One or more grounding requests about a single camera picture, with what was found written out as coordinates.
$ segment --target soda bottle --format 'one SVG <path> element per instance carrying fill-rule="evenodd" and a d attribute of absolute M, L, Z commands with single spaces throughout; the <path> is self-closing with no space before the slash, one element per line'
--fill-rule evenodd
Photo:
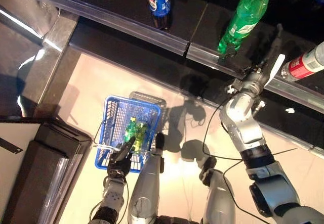
<path fill-rule="evenodd" d="M 234 46 L 237 51 L 242 39 L 247 37 L 257 25 L 265 11 L 269 0 L 240 0 L 224 36 L 218 45 L 218 52 L 226 53 L 228 45 Z"/>
<path fill-rule="evenodd" d="M 137 130 L 137 127 L 136 127 L 136 118 L 135 117 L 131 117 L 130 122 L 126 126 L 124 141 L 125 142 L 128 142 L 131 137 L 134 137 L 136 135 L 136 130 Z"/>
<path fill-rule="evenodd" d="M 169 29 L 171 26 L 170 0 L 148 0 L 154 25 L 158 29 Z"/>
<path fill-rule="evenodd" d="M 287 62 L 281 69 L 281 76 L 287 81 L 297 81 L 321 70 L 324 70 L 324 42 Z"/>

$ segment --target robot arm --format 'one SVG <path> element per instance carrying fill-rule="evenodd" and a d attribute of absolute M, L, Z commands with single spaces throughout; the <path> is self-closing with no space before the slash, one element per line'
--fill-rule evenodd
<path fill-rule="evenodd" d="M 238 92 L 221 110 L 220 119 L 247 167 L 249 178 L 254 180 L 250 191 L 259 213 L 277 223 L 324 223 L 324 215 L 300 206 L 296 190 L 280 163 L 275 161 L 251 113 L 255 98 L 283 62 L 283 55 L 274 59 L 279 46 L 280 36 L 277 36 L 263 68 L 245 77 Z"/>
<path fill-rule="evenodd" d="M 104 186 L 104 197 L 89 224 L 116 224 L 119 212 L 124 204 L 125 177 L 130 171 L 132 158 L 129 151 L 134 141 L 135 137 L 130 138 L 128 142 L 122 145 L 119 151 L 111 153 L 107 181 Z"/>

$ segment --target cable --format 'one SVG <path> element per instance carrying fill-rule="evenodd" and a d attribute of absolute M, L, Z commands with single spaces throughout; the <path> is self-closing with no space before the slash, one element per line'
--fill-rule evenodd
<path fill-rule="evenodd" d="M 256 216 L 256 215 L 254 215 L 254 214 L 248 212 L 247 210 L 242 209 L 241 207 L 239 207 L 239 205 L 238 205 L 237 202 L 235 201 L 234 195 L 233 195 L 233 193 L 232 193 L 232 191 L 231 191 L 231 189 L 230 189 L 230 187 L 229 187 L 229 184 L 227 183 L 227 180 L 226 180 L 225 174 L 226 174 L 229 170 L 231 170 L 232 168 L 234 168 L 235 166 L 239 165 L 241 162 L 243 162 L 243 161 L 241 160 L 241 161 L 235 163 L 234 165 L 230 166 L 230 167 L 229 167 L 228 169 L 226 169 L 225 172 L 223 173 L 223 179 L 224 179 L 225 184 L 226 184 L 226 186 L 227 186 L 227 188 L 228 188 L 228 190 L 229 190 L 229 193 L 231 194 L 232 200 L 233 200 L 235 206 L 236 206 L 239 210 L 243 211 L 244 213 L 246 213 L 246 214 L 248 214 L 248 215 L 250 215 L 250 216 L 252 216 L 252 217 L 254 217 L 254 218 L 256 218 L 256 219 L 258 219 L 258 220 L 260 220 L 260 221 L 262 221 L 262 222 L 264 222 L 264 223 L 270 224 L 269 222 L 263 220 L 262 218 L 260 218 L 260 217 L 258 217 L 258 216 Z"/>
<path fill-rule="evenodd" d="M 221 121 L 221 126 L 223 127 L 223 130 L 226 132 L 226 133 L 228 133 L 228 130 L 226 129 L 226 127 L 225 127 L 225 125 L 224 125 L 224 123 Z"/>
<path fill-rule="evenodd" d="M 106 176 L 106 177 L 104 178 L 104 180 L 103 180 L 103 185 L 104 185 L 104 186 L 106 185 L 106 180 L 107 180 L 107 178 L 108 178 L 108 176 Z M 123 218 L 124 218 L 124 216 L 125 216 L 125 213 L 126 213 L 126 210 L 127 210 L 127 206 L 128 206 L 129 195 L 130 195 L 127 180 L 126 180 L 125 177 L 124 177 L 123 179 L 124 179 L 125 184 L 126 184 L 126 187 L 127 187 L 127 202 L 126 202 L 126 206 L 125 206 L 125 211 L 124 211 L 124 213 L 123 213 L 123 215 L 122 215 L 120 221 L 118 222 L 118 224 L 121 223 L 121 221 L 123 220 Z M 93 214 L 94 210 L 95 210 L 95 209 L 96 209 L 96 208 L 101 204 L 101 202 L 102 202 L 102 200 L 101 200 L 98 204 L 96 204 L 96 205 L 92 208 L 92 210 L 90 211 L 90 215 L 89 215 L 89 222 L 92 220 L 92 214 Z"/>
<path fill-rule="evenodd" d="M 228 100 L 231 100 L 232 97 L 230 97 L 229 99 L 225 99 L 225 100 L 224 100 L 220 105 L 218 105 L 217 108 L 215 109 L 215 111 L 213 112 L 211 118 L 209 119 L 209 122 L 208 122 L 208 125 L 207 125 L 207 129 L 206 129 L 206 133 L 205 133 L 205 136 L 204 136 L 204 141 L 202 142 L 202 152 L 205 153 L 205 154 L 208 155 L 208 156 L 211 156 L 211 157 L 216 157 L 216 158 L 221 158 L 221 159 L 226 159 L 226 160 L 241 161 L 242 159 L 239 159 L 239 158 L 221 157 L 221 156 L 216 156 L 216 155 L 212 155 L 212 154 L 210 154 L 210 153 L 205 152 L 205 141 L 206 141 L 206 137 L 207 137 L 208 129 L 209 129 L 209 126 L 210 126 L 210 124 L 211 124 L 211 122 L 212 122 L 212 119 L 213 119 L 214 115 L 216 114 L 216 112 L 219 110 L 219 108 L 220 108 L 223 104 L 225 104 Z"/>
<path fill-rule="evenodd" d="M 102 200 L 101 201 L 99 201 L 99 203 L 98 204 L 96 204 L 93 208 L 92 208 L 92 210 L 90 211 L 90 215 L 89 215 L 89 222 L 91 222 L 91 220 L 92 220 L 92 213 L 94 212 L 94 210 L 101 204 L 101 202 L 102 202 Z"/>
<path fill-rule="evenodd" d="M 230 158 L 230 157 L 221 157 L 221 156 L 217 156 L 217 155 L 213 155 L 213 154 L 210 154 L 208 152 L 205 151 L 205 141 L 206 141 L 206 137 L 207 137 L 207 133 L 208 133 L 208 129 L 209 129 L 209 126 L 212 122 L 212 119 L 214 117 L 214 115 L 216 114 L 216 112 L 219 110 L 219 108 L 225 104 L 227 101 L 231 100 L 232 97 L 230 97 L 229 99 L 226 99 L 224 100 L 220 105 L 218 105 L 218 107 L 215 109 L 215 111 L 213 112 L 211 118 L 209 119 L 209 122 L 208 122 L 208 125 L 207 125 L 207 129 L 206 129 L 206 133 L 205 133 L 205 136 L 204 136 L 204 141 L 202 142 L 202 152 L 208 156 L 211 156 L 211 157 L 216 157 L 216 158 L 221 158 L 221 159 L 226 159 L 226 160 L 233 160 L 233 161 L 242 161 L 242 159 L 240 158 Z M 223 122 L 221 122 L 221 125 L 223 127 L 223 129 L 228 133 L 228 130 L 225 128 Z M 285 150 L 285 151 L 282 151 L 282 152 L 277 152 L 277 153 L 274 153 L 274 155 L 278 155 L 278 154 L 281 154 L 281 153 L 285 153 L 285 152 L 289 152 L 289 151 L 292 151 L 292 150 L 295 150 L 297 148 L 292 148 L 292 149 L 289 149 L 289 150 Z"/>
<path fill-rule="evenodd" d="M 117 223 L 117 224 L 120 224 L 121 221 L 123 220 L 124 216 L 125 216 L 125 213 L 126 213 L 126 210 L 127 210 L 127 206 L 128 206 L 128 198 L 129 198 L 129 195 L 130 195 L 130 192 L 129 192 L 129 189 L 128 189 L 128 183 L 127 183 L 127 180 L 126 178 L 124 177 L 124 181 L 126 183 L 126 187 L 127 187 L 127 201 L 126 201 L 126 206 L 125 206 L 125 210 L 124 210 L 124 213 L 120 219 L 120 221 Z"/>
<path fill-rule="evenodd" d="M 297 149 L 297 148 L 292 148 L 292 149 L 285 150 L 285 151 L 282 151 L 282 152 L 277 152 L 277 153 L 275 153 L 275 154 L 273 154 L 273 155 L 278 155 L 278 154 L 281 154 L 281 153 L 285 153 L 285 152 L 293 151 L 293 150 L 295 150 L 295 149 Z M 243 211 L 244 213 L 246 213 L 246 214 L 248 214 L 248 215 L 250 215 L 250 216 L 252 216 L 252 217 L 255 217 L 256 219 L 258 219 L 258 220 L 260 220 L 260 221 L 263 221 L 264 223 L 270 224 L 270 223 L 268 223 L 267 221 L 265 221 L 265 220 L 259 218 L 258 216 L 256 216 L 256 215 L 254 215 L 254 214 L 248 212 L 247 210 L 242 209 L 241 207 L 239 207 L 239 205 L 238 205 L 237 202 L 235 201 L 234 195 L 233 195 L 233 193 L 232 193 L 232 191 L 231 191 L 231 189 L 230 189 L 230 187 L 229 187 L 229 184 L 227 183 L 227 180 L 226 180 L 225 174 L 226 174 L 229 170 L 231 170 L 232 168 L 234 168 L 235 166 L 239 165 L 241 162 L 243 162 L 243 161 L 240 160 L 239 162 L 237 162 L 237 163 L 235 163 L 234 165 L 230 166 L 230 167 L 229 167 L 228 169 L 226 169 L 226 170 L 224 171 L 224 173 L 223 173 L 223 179 L 224 179 L 225 184 L 226 184 L 226 186 L 227 186 L 227 188 L 228 188 L 228 190 L 229 190 L 229 192 L 230 192 L 230 194 L 231 194 L 232 200 L 233 200 L 235 206 L 236 206 L 239 210 Z"/>

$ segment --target white floor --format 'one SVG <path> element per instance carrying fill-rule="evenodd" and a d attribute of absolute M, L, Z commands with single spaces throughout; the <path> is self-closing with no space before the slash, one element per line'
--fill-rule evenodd
<path fill-rule="evenodd" d="M 181 94 L 174 93 L 110 63 L 82 55 L 61 99 L 59 115 L 67 123 L 94 136 L 102 120 L 105 98 L 108 95 L 129 97 L 129 94 L 133 91 L 162 98 L 167 102 L 168 108 L 174 109 L 173 112 L 180 112 L 179 117 L 176 117 L 176 113 L 170 113 L 168 122 L 164 127 L 164 133 L 170 135 L 170 137 L 167 137 L 166 144 L 170 146 L 170 149 L 173 149 L 172 151 L 178 148 L 178 152 L 164 151 L 165 172 L 160 175 L 158 214 L 188 218 L 200 222 L 208 188 L 198 179 L 200 169 L 196 161 L 190 162 L 188 159 L 182 159 L 181 156 L 187 154 L 187 149 L 180 150 L 180 148 L 182 148 L 184 142 L 190 140 L 203 141 L 207 122 L 215 110 L 214 108 L 199 103 L 191 103 L 193 110 L 196 111 L 194 114 L 201 115 L 202 108 L 206 113 L 205 121 L 195 121 L 193 115 L 186 114 L 187 109 L 181 108 L 184 101 L 188 100 Z M 264 135 L 273 153 L 296 147 L 266 130 Z M 173 140 L 174 142 L 181 141 L 180 145 L 173 145 Z M 213 154 L 239 157 L 229 136 L 220 126 L 218 114 L 212 121 L 206 143 L 209 151 Z M 201 152 L 201 142 L 196 141 L 194 144 L 196 145 L 193 145 L 193 147 Z M 102 182 L 106 176 L 106 171 L 99 170 L 94 166 L 96 152 L 97 149 L 92 148 L 62 215 L 61 224 L 88 223 L 90 210 L 102 198 Z M 276 159 L 281 162 L 286 174 L 299 193 L 302 205 L 311 206 L 324 212 L 324 160 L 303 149 L 277 155 Z M 234 163 L 235 161 L 219 159 L 216 168 L 224 171 Z M 137 176 L 136 173 L 130 173 L 127 176 L 130 195 Z M 260 216 L 249 191 L 249 185 L 252 181 L 249 180 L 245 172 L 245 166 L 243 164 L 238 165 L 229 171 L 227 177 L 232 184 L 238 204 Z M 125 217 L 121 223 L 127 223 L 127 218 Z M 237 209 L 236 223 L 260 223 L 260 221 Z"/>

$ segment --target green plastic bottle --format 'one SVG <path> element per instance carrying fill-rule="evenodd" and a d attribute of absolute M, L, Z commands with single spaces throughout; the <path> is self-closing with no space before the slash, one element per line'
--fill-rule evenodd
<path fill-rule="evenodd" d="M 269 0 L 240 0 L 235 15 L 219 42 L 218 52 L 225 54 L 229 44 L 233 44 L 237 51 L 242 39 L 250 34 L 264 15 L 268 2 Z"/>
<path fill-rule="evenodd" d="M 131 120 L 128 123 L 126 130 L 125 130 L 124 141 L 128 142 L 131 137 L 134 137 L 136 135 L 136 131 L 137 131 L 136 118 L 131 117 Z"/>

